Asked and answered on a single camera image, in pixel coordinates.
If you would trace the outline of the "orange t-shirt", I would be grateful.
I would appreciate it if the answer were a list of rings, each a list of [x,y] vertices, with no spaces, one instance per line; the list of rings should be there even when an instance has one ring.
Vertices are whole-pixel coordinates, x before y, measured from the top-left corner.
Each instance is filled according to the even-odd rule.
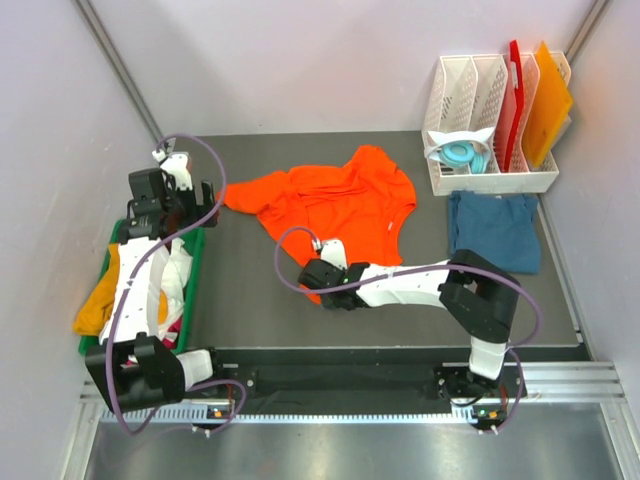
[[[403,262],[399,234],[417,206],[412,181],[380,147],[360,146],[343,166],[303,165],[227,186],[224,205],[254,215],[273,240],[306,227],[343,242],[350,262]]]

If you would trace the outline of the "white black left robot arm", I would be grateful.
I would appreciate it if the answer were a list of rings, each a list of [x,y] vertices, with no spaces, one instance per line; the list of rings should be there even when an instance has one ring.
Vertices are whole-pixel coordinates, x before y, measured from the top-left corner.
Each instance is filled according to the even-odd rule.
[[[105,336],[87,349],[85,365],[112,412],[131,412],[180,402],[195,387],[216,396],[226,387],[214,353],[175,353],[160,339],[158,315],[169,295],[164,274],[180,248],[184,228],[203,220],[213,226],[213,189],[194,192],[188,165],[162,166],[130,174],[132,198],[117,229],[118,277]]]

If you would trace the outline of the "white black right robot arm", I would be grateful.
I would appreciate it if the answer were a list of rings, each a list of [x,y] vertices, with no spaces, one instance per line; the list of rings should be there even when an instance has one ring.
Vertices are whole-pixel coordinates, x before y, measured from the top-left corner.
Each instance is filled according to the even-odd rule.
[[[342,267],[312,259],[298,282],[310,290],[324,290],[322,305],[332,309],[387,305],[443,309],[470,335],[471,353],[465,372],[439,374],[441,395],[480,398],[503,383],[519,283],[470,250],[458,251],[452,259],[433,264],[429,271],[368,262]]]

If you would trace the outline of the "green plastic bin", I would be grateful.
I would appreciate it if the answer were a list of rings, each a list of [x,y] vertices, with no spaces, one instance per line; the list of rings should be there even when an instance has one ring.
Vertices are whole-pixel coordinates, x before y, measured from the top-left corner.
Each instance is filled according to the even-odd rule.
[[[117,244],[119,228],[120,224],[116,223],[111,233],[109,245],[111,243]],[[171,247],[170,260],[163,273],[162,290],[167,293],[168,297],[175,298],[180,303],[179,313],[181,313],[181,317],[174,323],[181,325],[177,347],[172,350],[176,354],[186,349],[191,331],[204,245],[205,231],[202,228],[194,229],[174,240]],[[108,268],[109,259],[110,256],[107,251],[99,281]],[[106,335],[105,326],[98,336],[79,335],[79,353],[84,356],[90,347],[104,342]]]

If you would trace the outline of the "white t-shirt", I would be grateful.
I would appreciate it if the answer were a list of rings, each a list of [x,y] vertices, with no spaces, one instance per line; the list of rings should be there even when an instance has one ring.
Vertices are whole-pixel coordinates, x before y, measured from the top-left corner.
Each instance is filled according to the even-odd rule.
[[[193,257],[185,242],[175,239],[155,251],[135,277],[139,260],[157,240],[138,238],[109,246],[106,276],[113,278],[107,299],[112,311],[98,336],[101,345],[114,333],[114,342],[135,339],[140,333],[154,335],[170,349],[177,347],[186,308],[184,289],[191,275]]]

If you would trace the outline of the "magenta t-shirt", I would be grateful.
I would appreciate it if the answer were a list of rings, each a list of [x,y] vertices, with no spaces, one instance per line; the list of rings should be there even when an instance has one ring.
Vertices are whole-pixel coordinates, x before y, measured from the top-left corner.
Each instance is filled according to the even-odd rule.
[[[180,332],[181,332],[180,324],[176,323],[171,325],[168,329],[161,332],[162,343],[170,350],[174,350],[177,347]]]

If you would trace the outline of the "mustard yellow t-shirt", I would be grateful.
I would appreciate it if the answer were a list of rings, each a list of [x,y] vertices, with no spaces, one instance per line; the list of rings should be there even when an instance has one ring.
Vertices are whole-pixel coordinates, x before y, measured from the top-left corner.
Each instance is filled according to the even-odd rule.
[[[120,270],[118,245],[111,243],[108,253],[108,268],[74,321],[72,329],[78,335],[98,336],[111,318]],[[164,290],[161,291],[158,311],[161,337],[181,317],[179,307],[180,303],[175,298],[168,297]]]

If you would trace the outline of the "folded blue t-shirt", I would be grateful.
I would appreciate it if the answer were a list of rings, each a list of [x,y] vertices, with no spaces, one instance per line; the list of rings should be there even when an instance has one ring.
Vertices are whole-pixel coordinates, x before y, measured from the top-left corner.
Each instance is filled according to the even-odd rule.
[[[535,275],[541,268],[537,208],[532,195],[455,191],[447,200],[449,252],[471,250],[504,271]]]

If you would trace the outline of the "teal headphones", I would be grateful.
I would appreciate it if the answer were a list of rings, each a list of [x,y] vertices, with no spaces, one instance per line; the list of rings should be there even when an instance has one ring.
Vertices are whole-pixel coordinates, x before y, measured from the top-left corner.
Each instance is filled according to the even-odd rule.
[[[472,174],[485,173],[488,165],[485,154],[477,151],[470,141],[445,144],[440,148],[438,156],[444,165],[453,169],[467,166]]]

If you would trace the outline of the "white plastic file organizer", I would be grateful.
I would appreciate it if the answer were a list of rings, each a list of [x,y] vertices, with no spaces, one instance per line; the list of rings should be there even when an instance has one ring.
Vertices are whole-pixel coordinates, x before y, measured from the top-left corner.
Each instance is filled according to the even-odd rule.
[[[429,131],[495,127],[511,83],[508,63],[502,54],[440,57],[421,131],[423,144],[428,144]],[[494,158],[482,174],[472,174],[467,166],[450,168],[430,158],[426,163],[436,196],[447,196],[457,190],[482,194],[542,194],[559,175],[552,154],[545,157],[540,167],[531,169],[519,145],[514,146],[511,170],[507,173],[499,170]]]

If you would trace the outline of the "red plastic folder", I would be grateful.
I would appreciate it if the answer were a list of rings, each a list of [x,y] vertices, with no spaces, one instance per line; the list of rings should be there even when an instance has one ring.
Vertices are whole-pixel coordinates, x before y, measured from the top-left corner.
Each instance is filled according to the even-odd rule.
[[[517,40],[509,43],[508,81],[500,117],[500,133],[502,135],[500,154],[501,171],[510,171],[511,158],[515,145],[517,128],[524,108],[524,87],[522,62]]]

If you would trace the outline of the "orange plastic folder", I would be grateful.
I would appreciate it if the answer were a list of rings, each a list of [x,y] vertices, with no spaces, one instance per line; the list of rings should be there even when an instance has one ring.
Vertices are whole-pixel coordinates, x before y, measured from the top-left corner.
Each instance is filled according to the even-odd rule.
[[[569,90],[571,67],[564,54],[551,51],[541,41],[534,60],[539,80],[521,146],[529,167],[539,170],[563,130],[574,100]]]

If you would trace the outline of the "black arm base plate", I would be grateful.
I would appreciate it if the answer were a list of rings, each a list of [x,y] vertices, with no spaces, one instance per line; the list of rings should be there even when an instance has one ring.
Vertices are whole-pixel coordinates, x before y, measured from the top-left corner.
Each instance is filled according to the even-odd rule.
[[[468,347],[219,348],[219,378],[245,384],[245,414],[444,413],[438,371],[468,363]]]

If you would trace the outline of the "aluminium frame rail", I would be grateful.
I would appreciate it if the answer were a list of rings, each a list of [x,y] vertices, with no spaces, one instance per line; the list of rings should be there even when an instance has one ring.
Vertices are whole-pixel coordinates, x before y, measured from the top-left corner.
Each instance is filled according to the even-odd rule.
[[[214,376],[200,380],[188,387],[183,384],[187,376],[177,369],[165,373],[146,375],[137,365],[130,365],[114,374],[116,399],[123,412],[133,412],[147,408],[177,404],[186,398],[211,397],[218,389],[244,389],[245,384],[232,378],[219,378],[220,369]],[[467,366],[453,368],[450,373],[463,373]],[[447,401],[461,403],[464,400],[480,401],[485,398],[498,398],[506,395],[514,400],[516,397],[559,396],[562,398],[596,398],[621,397],[622,387],[617,374],[611,366],[599,363],[560,362],[558,364],[532,363],[522,366],[515,364],[503,368],[499,387],[480,398],[463,397],[450,399],[442,396],[439,385],[439,396]]]

